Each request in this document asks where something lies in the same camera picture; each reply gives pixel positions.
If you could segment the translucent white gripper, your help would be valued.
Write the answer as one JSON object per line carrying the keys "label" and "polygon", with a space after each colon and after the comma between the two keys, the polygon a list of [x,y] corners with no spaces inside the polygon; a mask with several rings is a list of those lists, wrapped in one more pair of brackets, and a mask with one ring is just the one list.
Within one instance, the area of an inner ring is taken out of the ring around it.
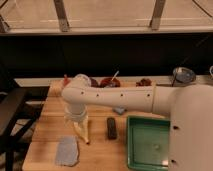
{"label": "translucent white gripper", "polygon": [[88,132],[88,116],[83,117],[80,121],[75,121],[71,116],[65,115],[65,121],[72,121],[75,131],[78,134],[86,134]]}

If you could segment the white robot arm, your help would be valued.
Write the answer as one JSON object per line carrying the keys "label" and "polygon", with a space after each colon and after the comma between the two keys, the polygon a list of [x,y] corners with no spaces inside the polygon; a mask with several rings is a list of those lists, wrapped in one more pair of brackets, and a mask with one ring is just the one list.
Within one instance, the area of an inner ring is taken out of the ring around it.
{"label": "white robot arm", "polygon": [[85,118],[88,104],[123,107],[170,118],[168,171],[213,171],[213,86],[95,88],[76,75],[62,90],[73,121]]}

